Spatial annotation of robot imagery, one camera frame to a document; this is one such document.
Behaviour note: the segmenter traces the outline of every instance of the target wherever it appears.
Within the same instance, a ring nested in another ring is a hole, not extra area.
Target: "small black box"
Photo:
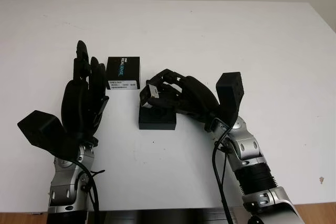
[[[140,89],[140,57],[109,57],[107,89]]]
[[[172,94],[160,93],[160,97],[171,97]],[[151,107],[150,109],[139,108],[139,129],[140,130],[175,130],[176,112],[173,108]]]

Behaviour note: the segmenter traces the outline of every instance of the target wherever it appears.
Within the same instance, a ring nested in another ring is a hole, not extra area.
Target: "robotic arm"
[[[207,132],[214,132],[218,140],[212,156],[213,168],[229,224],[233,221],[215,164],[217,150],[225,153],[239,181],[244,207],[252,214],[248,224],[303,223],[285,190],[277,186],[257,140],[238,116],[244,95],[240,73],[224,73],[216,84],[216,91],[220,103],[195,78],[165,69],[146,82],[140,92],[140,103],[146,108],[173,108],[177,113],[203,122]],[[160,98],[160,93],[166,92],[175,94],[174,99]]]
[[[68,82],[62,101],[62,124],[54,115],[40,111],[32,112],[18,123],[32,145],[55,156],[47,224],[84,224],[88,194],[95,210],[95,223],[99,223],[98,193],[93,177],[102,171],[92,175],[90,169],[93,148],[98,145],[93,135],[109,100],[105,95],[106,73],[104,64],[99,64],[95,57],[89,63],[83,41],[78,42],[76,53],[74,77]]]

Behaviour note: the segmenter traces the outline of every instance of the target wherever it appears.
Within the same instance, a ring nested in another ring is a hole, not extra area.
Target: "white label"
[[[136,81],[109,81],[110,89],[138,89]]]

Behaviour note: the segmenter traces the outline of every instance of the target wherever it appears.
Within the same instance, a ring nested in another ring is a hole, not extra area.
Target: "white table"
[[[47,210],[53,157],[16,124],[33,110],[60,118],[79,39],[104,63],[140,56],[141,87],[169,68],[215,92],[223,72],[240,71],[240,115],[278,184],[294,204],[336,200],[336,34],[308,4],[0,0],[0,211]],[[140,131],[139,91],[107,95],[92,168],[106,169],[101,210],[220,206],[201,124],[178,115],[175,131]],[[230,168],[225,192],[241,205]]]

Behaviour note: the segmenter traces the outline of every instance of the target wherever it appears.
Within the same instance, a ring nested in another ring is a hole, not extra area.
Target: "black wire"
[[[90,196],[90,200],[91,200],[91,202],[92,202],[92,204],[93,204],[94,201],[93,201],[93,198],[92,198],[91,190],[89,191],[89,196]]]
[[[222,182],[221,182],[222,187],[223,187],[223,184],[224,184],[225,167],[226,167],[226,152],[225,152],[225,155],[224,155],[224,167],[223,167]]]
[[[88,175],[89,177],[89,182],[91,182],[92,185],[92,190],[93,190],[93,195],[94,195],[94,201],[92,199],[92,196],[90,197],[91,202],[92,202],[92,206],[93,206],[93,210],[94,210],[94,222],[95,224],[99,224],[100,223],[100,216],[99,216],[99,200],[98,200],[98,192],[97,192],[97,187],[96,187],[96,183],[93,179],[93,176],[91,175],[90,171],[85,167],[85,165],[83,165],[82,163],[78,162],[77,160],[73,160],[72,161],[75,165],[78,165],[85,173],[86,175]]]
[[[93,176],[92,177],[95,177],[96,175],[98,175],[98,174],[100,174],[100,173],[104,173],[105,172],[105,170],[100,170],[100,171],[98,171],[98,172],[93,172],[93,171],[91,171],[91,173],[93,173]]]
[[[217,170],[217,167],[216,167],[216,153],[217,153],[218,147],[219,147],[219,145],[221,144],[222,140],[223,140],[223,139],[225,138],[225,136],[227,135],[227,133],[231,130],[231,128],[228,128],[228,129],[227,129],[227,130],[220,136],[220,138],[218,139],[218,141],[215,143],[215,147],[214,147],[214,150],[213,150],[213,152],[212,152],[212,166],[213,166],[214,173],[215,173],[215,177],[216,177],[216,180],[217,180],[217,184],[218,184],[218,188],[219,188],[219,192],[220,192],[220,197],[221,197],[221,199],[222,199],[222,204],[223,204],[224,213],[225,213],[227,222],[228,222],[229,224],[234,224],[233,221],[232,221],[232,217],[231,217],[231,214],[230,214],[229,207],[228,207],[227,202],[226,202],[226,199],[225,199],[224,190],[223,190],[222,183],[221,183],[221,181],[220,181],[220,178],[219,178],[219,175],[218,175],[218,170]]]

